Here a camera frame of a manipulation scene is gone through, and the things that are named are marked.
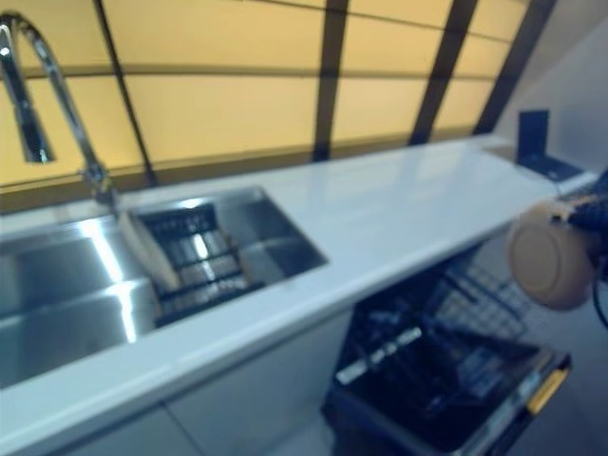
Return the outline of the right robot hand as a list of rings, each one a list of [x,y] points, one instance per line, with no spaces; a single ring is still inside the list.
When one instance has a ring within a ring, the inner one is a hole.
[[[557,197],[556,223],[578,230],[588,238],[596,265],[607,263],[607,170],[592,183]]]

